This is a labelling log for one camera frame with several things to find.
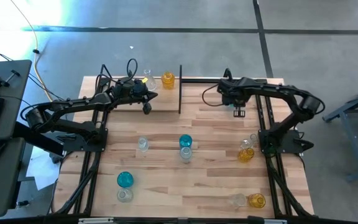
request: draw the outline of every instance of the wooden table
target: wooden table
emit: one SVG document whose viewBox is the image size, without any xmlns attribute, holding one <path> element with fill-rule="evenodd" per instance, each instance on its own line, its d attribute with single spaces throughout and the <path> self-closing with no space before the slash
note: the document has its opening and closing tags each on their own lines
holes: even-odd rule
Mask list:
<svg viewBox="0 0 358 224">
<path fill-rule="evenodd" d="M 268 82 L 278 84 L 283 80 L 271 78 Z M 149 115 L 135 111 L 110 113 L 108 145 L 100 161 L 92 216 L 273 217 L 267 168 L 259 146 L 255 157 L 246 164 L 238 162 L 236 157 L 240 141 L 260 129 L 255 98 L 248 102 L 245 118 L 233 118 L 232 108 L 210 107 L 202 102 L 201 93 L 209 86 L 211 84 L 183 84 L 181 114 L 169 111 L 152 111 Z M 93 88 L 94 77 L 84 77 L 80 96 L 93 95 Z M 221 96 L 215 90 L 207 92 L 205 97 L 208 103 L 221 103 Z M 272 106 L 276 121 L 290 113 L 282 100 L 272 98 Z M 74 121 L 89 121 L 91 115 L 91 111 L 77 113 Z M 179 157 L 178 140 L 182 134 L 193 138 L 193 160 L 189 164 L 182 163 Z M 137 150 L 139 136 L 149 140 L 150 147 L 145 154 Z M 74 152 L 62 165 L 55 209 L 66 202 L 78 185 L 83 156 L 83 152 Z M 313 213 L 301 160 L 289 154 L 283 154 L 282 159 L 289 189 L 306 211 Z M 117 175 L 122 171 L 129 171 L 135 179 L 134 199 L 130 203 L 121 203 L 116 197 L 120 189 Z M 262 193 L 266 206 L 246 205 L 235 210 L 229 198 L 238 193 Z M 277 193 L 284 212 L 282 192 Z"/>
</svg>

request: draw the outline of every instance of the glass bottle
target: glass bottle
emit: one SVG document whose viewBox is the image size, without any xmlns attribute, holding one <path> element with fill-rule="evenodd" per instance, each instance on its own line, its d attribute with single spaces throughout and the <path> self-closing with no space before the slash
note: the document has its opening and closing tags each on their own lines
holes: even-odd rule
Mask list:
<svg viewBox="0 0 358 224">
<path fill-rule="evenodd" d="M 248 196 L 248 202 L 251 207 L 263 208 L 266 204 L 266 199 L 262 194 L 252 194 Z"/>
<path fill-rule="evenodd" d="M 246 205 L 246 196 L 244 196 L 244 194 L 232 195 L 230 196 L 230 204 L 237 210 Z"/>
<path fill-rule="evenodd" d="M 180 149 L 180 157 L 184 163 L 189 163 L 191 161 L 192 154 L 193 152 L 189 147 L 183 147 Z"/>
<path fill-rule="evenodd" d="M 252 148 L 241 149 L 237 155 L 240 162 L 249 162 L 254 157 L 254 150 Z"/>
<path fill-rule="evenodd" d="M 120 202 L 130 202 L 134 198 L 134 194 L 130 189 L 119 189 L 117 192 L 117 199 Z"/>
<path fill-rule="evenodd" d="M 164 89 L 172 90 L 175 86 L 175 76 L 172 72 L 165 72 L 161 77 L 161 82 Z"/>
<path fill-rule="evenodd" d="M 147 152 L 148 149 L 149 149 L 149 141 L 145 136 L 141 136 L 139 138 L 139 150 L 141 152 Z"/>
<path fill-rule="evenodd" d="M 145 69 L 143 71 L 144 77 L 147 78 L 146 86 L 150 91 L 153 91 L 157 88 L 157 84 L 155 82 L 155 79 L 151 75 L 151 71 L 149 69 Z"/>
</svg>

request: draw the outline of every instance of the metal bracket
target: metal bracket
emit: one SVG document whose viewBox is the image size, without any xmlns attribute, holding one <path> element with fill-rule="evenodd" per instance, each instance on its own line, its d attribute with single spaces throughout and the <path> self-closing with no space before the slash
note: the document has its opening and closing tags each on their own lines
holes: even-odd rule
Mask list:
<svg viewBox="0 0 358 224">
<path fill-rule="evenodd" d="M 275 154 L 275 153 L 302 153 L 304 149 L 301 144 L 296 142 L 296 139 L 299 139 L 299 132 L 296 130 L 289 130 L 286 135 L 284 135 L 281 146 L 271 148 L 270 143 L 267 137 L 269 133 L 268 130 L 259 130 L 259 139 L 260 139 L 260 148 L 264 154 Z"/>
<path fill-rule="evenodd" d="M 235 118 L 245 118 L 245 116 L 246 116 L 246 111 L 242 110 L 240 107 L 236 108 L 233 111 L 233 117 Z"/>
<path fill-rule="evenodd" d="M 81 151 L 81 152 L 103 152 L 107 142 L 108 129 L 101 129 L 100 141 L 98 143 L 86 142 L 79 134 L 75 135 L 74 139 L 66 139 L 63 145 L 63 150 L 66 152 L 70 151 Z"/>
<path fill-rule="evenodd" d="M 114 222 L 114 218 L 111 217 L 107 217 L 107 218 L 80 218 L 78 220 L 78 223 L 83 223 L 83 224 L 103 224 L 103 223 L 113 223 Z"/>
</svg>

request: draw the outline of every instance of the black metal stand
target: black metal stand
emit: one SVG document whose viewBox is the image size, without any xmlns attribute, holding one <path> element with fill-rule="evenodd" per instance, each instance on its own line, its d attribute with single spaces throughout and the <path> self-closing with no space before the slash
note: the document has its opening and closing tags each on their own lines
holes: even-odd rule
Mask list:
<svg viewBox="0 0 358 224">
<path fill-rule="evenodd" d="M 358 163 L 358 137 L 355 134 L 354 130 L 352 129 L 351 123 L 349 122 L 349 117 L 348 117 L 349 113 L 358 113 L 357 108 L 358 108 L 358 97 L 354 100 L 351 100 L 351 101 L 345 103 L 343 106 L 334 110 L 333 112 L 329 113 L 328 115 L 323 116 L 323 120 L 326 123 L 329 123 L 334 118 L 341 119 L 341 123 L 345 129 L 347 138 L 351 142 L 351 148 L 354 153 L 354 158 L 357 160 L 357 163 Z M 358 180 L 358 172 L 355 174 L 348 175 L 346 177 L 346 180 L 347 181 Z"/>
<path fill-rule="evenodd" d="M 181 83 L 217 83 L 219 79 L 198 79 L 198 78 L 185 78 L 180 79 Z M 106 84 L 106 80 L 100 79 L 98 83 L 97 91 L 102 91 L 103 87 Z M 259 124 L 261 131 L 266 130 L 265 121 L 264 121 L 264 112 L 262 109 L 262 103 L 260 100 L 260 96 L 256 95 L 256 102 L 257 102 L 257 111 L 259 116 Z M 272 111 L 272 105 L 269 98 L 266 98 L 266 105 L 268 111 L 268 118 L 270 125 L 274 124 L 274 117 Z M 93 114 L 92 121 L 96 123 L 98 117 L 98 112 L 95 111 Z M 105 128 L 106 121 L 107 121 L 108 114 L 103 113 L 101 127 Z M 18 125 L 18 130 L 24 129 L 24 133 L 26 135 L 30 135 L 29 128 L 21 125 Z M 30 141 L 36 143 L 40 139 L 46 140 L 47 143 L 44 144 L 44 147 L 50 146 L 57 146 L 55 152 L 59 153 L 62 151 L 63 146 L 59 143 L 50 139 L 44 139 L 45 136 L 36 136 L 36 138 L 30 138 Z M 101 158 L 101 152 L 95 152 L 95 158 L 88 170 L 88 163 L 91 152 L 85 152 L 85 158 L 83 161 L 83 167 L 81 170 L 81 177 L 80 183 L 77 189 L 75 190 L 74 194 L 70 197 L 69 201 L 67 201 L 64 206 L 57 212 L 52 215 L 48 215 L 46 217 L 32 217 L 32 218 L 20 218 L 15 220 L 9 220 L 9 223 L 78 223 L 78 222 L 85 222 L 86 220 L 82 220 L 81 218 L 89 218 L 91 214 L 92 204 L 93 204 L 93 197 L 94 197 L 94 189 L 96 186 L 96 178 L 98 173 L 99 162 Z M 306 211 L 302 209 L 299 203 L 296 201 L 294 196 L 291 194 L 290 190 L 287 187 L 285 181 L 285 175 L 283 170 L 283 163 L 280 153 L 275 155 L 277 160 L 277 170 L 273 166 L 272 158 L 265 157 L 266 165 L 267 165 L 267 173 L 268 173 L 268 181 L 270 186 L 270 191 L 272 195 L 272 203 L 274 209 L 274 215 L 276 219 L 264 219 L 259 217 L 248 217 L 248 218 L 142 218 L 142 217 L 107 217 L 107 218 L 98 218 L 98 223 L 357 223 L 357 222 L 344 222 L 339 220 L 328 220 L 328 219 L 321 219 L 315 216 L 310 215 Z M 81 207 L 81 199 L 83 195 L 83 189 L 87 185 L 87 183 L 91 181 L 89 194 L 87 198 L 86 207 L 83 213 L 80 213 Z M 277 197 L 277 190 L 275 187 L 275 183 L 277 183 L 284 194 L 284 202 L 285 202 L 285 211 L 286 214 L 284 215 L 279 207 L 278 204 L 278 197 Z M 71 210 L 72 206 L 74 207 L 73 214 L 69 215 L 68 212 Z M 291 215 L 291 206 L 294 210 L 299 214 L 299 217 L 294 217 Z"/>
<path fill-rule="evenodd" d="M 40 147 L 48 152 L 54 153 L 60 157 L 64 156 L 63 145 L 42 134 L 34 133 L 26 125 L 17 122 L 12 135 L 13 138 L 24 138 L 24 140 L 33 146 Z"/>
</svg>

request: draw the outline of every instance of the gray floor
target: gray floor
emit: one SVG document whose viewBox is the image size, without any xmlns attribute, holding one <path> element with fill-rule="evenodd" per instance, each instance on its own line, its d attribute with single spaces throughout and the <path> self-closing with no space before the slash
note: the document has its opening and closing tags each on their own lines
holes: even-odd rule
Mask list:
<svg viewBox="0 0 358 224">
<path fill-rule="evenodd" d="M 200 27 L 256 28 L 251 0 L 120 0 L 23 1 L 17 0 L 34 24 L 95 27 Z M 6 3 L 0 26 L 11 22 L 26 26 L 21 15 Z M 259 0 L 266 29 L 358 29 L 356 0 Z M 154 74 L 171 70 L 183 75 L 220 77 L 226 67 L 237 76 L 265 77 L 257 34 L 153 34 L 38 32 L 42 57 L 39 72 L 47 86 L 62 97 L 75 98 L 82 77 L 96 75 L 105 63 L 114 74 L 123 74 L 135 57 L 140 70 Z M 314 93 L 327 104 L 323 114 L 358 93 L 358 35 L 267 35 L 274 77 Z M 0 31 L 0 52 L 20 59 L 33 55 L 31 32 Z M 47 100 L 28 83 L 25 100 Z M 339 120 L 325 124 L 321 116 L 301 124 L 305 139 L 315 147 L 305 153 L 306 176 L 315 213 L 324 218 L 358 221 L 358 181 L 347 174 L 357 170 L 349 141 Z M 21 198 L 32 205 L 9 211 L 6 217 L 45 214 L 49 189 L 36 192 L 27 183 Z"/>
</svg>

